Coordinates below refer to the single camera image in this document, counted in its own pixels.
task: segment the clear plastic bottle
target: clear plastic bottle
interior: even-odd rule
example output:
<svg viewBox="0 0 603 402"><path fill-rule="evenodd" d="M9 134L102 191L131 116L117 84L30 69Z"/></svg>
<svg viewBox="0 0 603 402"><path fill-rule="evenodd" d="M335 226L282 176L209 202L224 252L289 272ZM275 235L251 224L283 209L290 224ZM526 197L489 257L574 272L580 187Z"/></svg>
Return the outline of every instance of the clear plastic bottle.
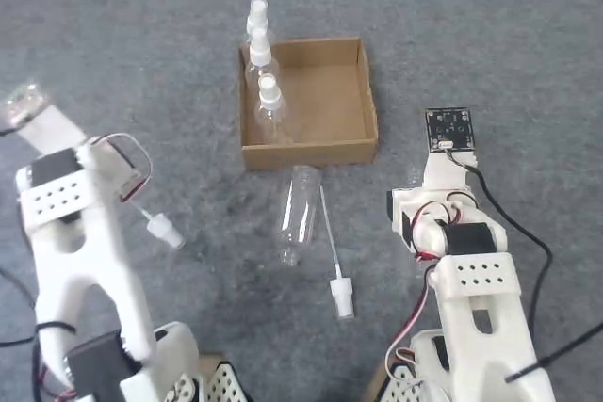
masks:
<svg viewBox="0 0 603 402"><path fill-rule="evenodd" d="M287 131L287 108L283 93L272 74L264 74L258 81L259 101L255 108L255 121L262 129L265 144L291 143Z"/></svg>
<svg viewBox="0 0 603 402"><path fill-rule="evenodd" d="M249 6L249 15L245 26L246 34L243 39L243 46L247 47L252 43L252 33L256 28L267 30L268 41L274 42L274 36L268 27L268 1L252 0Z"/></svg>
<svg viewBox="0 0 603 402"><path fill-rule="evenodd" d="M320 179L320 170L314 167L296 166L286 172L277 232L280 259L286 265L296 265L309 248Z"/></svg>
<svg viewBox="0 0 603 402"><path fill-rule="evenodd" d="M257 83L264 74L272 74L279 78L279 63L272 57L266 29L255 28L252 32L252 43L249 46L249 63L245 68L247 87L257 99Z"/></svg>

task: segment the robotic arm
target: robotic arm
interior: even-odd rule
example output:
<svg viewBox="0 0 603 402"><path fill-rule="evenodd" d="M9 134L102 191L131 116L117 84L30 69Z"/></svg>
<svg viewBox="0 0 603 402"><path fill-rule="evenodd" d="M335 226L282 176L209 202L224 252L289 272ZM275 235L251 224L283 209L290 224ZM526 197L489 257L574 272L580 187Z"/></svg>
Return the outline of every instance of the robotic arm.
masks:
<svg viewBox="0 0 603 402"><path fill-rule="evenodd" d="M108 140L88 139L36 85L18 88L4 108L9 124L42 153L16 177L40 288L38 323L75 326L86 291L99 285L122 325L79 346L69 331L41 330L49 370L86 402L204 400L190 329L172 322L153 330L127 260L115 201L125 201L146 181ZM169 221L159 226L174 245L177 232Z"/></svg>
<svg viewBox="0 0 603 402"><path fill-rule="evenodd" d="M477 166L470 113L428 109L426 120L430 154L422 187L388 195L392 230L403 246L419 261L437 262L428 283L442 329L411 341L416 379L424 381L421 400L554 402L543 369L504 381L536 357L505 230L479 209L459 165Z"/></svg>

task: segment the open cardboard box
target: open cardboard box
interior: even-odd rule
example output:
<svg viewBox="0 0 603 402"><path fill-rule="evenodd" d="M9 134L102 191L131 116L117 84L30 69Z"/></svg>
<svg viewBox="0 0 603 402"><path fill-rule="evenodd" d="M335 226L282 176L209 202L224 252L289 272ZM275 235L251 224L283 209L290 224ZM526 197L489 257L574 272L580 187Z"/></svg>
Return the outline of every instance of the open cardboard box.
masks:
<svg viewBox="0 0 603 402"><path fill-rule="evenodd" d="M272 46L281 65L279 84L298 140L262 143L245 82L249 59L240 49L239 121L245 168L370 163L377 148L377 115L368 83L367 54L360 38L287 40Z"/></svg>

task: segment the white spray cap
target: white spray cap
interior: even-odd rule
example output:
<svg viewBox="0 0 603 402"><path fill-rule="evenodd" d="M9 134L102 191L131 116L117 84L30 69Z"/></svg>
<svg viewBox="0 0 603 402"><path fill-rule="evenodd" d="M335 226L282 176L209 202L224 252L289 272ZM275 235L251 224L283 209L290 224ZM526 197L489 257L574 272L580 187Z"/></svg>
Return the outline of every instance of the white spray cap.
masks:
<svg viewBox="0 0 603 402"><path fill-rule="evenodd" d="M268 2L266 0L252 0L247 16L247 33L249 35L256 28L268 29Z"/></svg>
<svg viewBox="0 0 603 402"><path fill-rule="evenodd" d="M283 93L272 74L261 75L257 81L260 87L260 105L267 110L276 110L283 105Z"/></svg>
<svg viewBox="0 0 603 402"><path fill-rule="evenodd" d="M331 280L331 294L337 305L337 315L340 318L354 317L354 305L351 301L351 278L336 278Z"/></svg>
<svg viewBox="0 0 603 402"><path fill-rule="evenodd" d="M163 240L174 250L185 245L185 238L176 230L165 214L149 217L147 230L157 239Z"/></svg>
<svg viewBox="0 0 603 402"><path fill-rule="evenodd" d="M268 42L268 31L255 28L252 31L252 42L249 46L249 60L255 66L266 66L272 61L272 53Z"/></svg>

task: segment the gray carpet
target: gray carpet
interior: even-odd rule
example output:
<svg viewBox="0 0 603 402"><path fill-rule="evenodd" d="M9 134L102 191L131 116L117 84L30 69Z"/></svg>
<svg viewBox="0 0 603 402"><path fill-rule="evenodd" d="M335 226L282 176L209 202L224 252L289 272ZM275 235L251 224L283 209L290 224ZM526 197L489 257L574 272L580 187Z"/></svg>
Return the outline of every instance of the gray carpet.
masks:
<svg viewBox="0 0 603 402"><path fill-rule="evenodd" d="M278 174L242 167L235 49L248 2L0 0L0 89L34 77L91 134L128 131L153 156L156 177L141 201L177 220L187 246L171 255L134 210L121 215L158 326L188 323L201 349L227 354L257 401L358 400L419 290L385 190L420 180L422 109L439 105L472 108L493 192L556 252L538 350L602 320L603 0L269 0L278 36L360 34L370 58L377 158L324 171L355 287L349 322L335 318L322 217L302 264L281 267L269 234ZM33 290L12 179L36 154L18 137L1 144L0 264ZM543 253L509 233L527 295ZM0 337L29 333L33 316L18 293L2 282L0 297ZM83 337L117 327L100 291L86 302ZM438 325L430 305L420 328ZM551 367L559 401L603 399L602 352L597 338ZM28 346L0 352L2 400L29 400L29 359Z"/></svg>

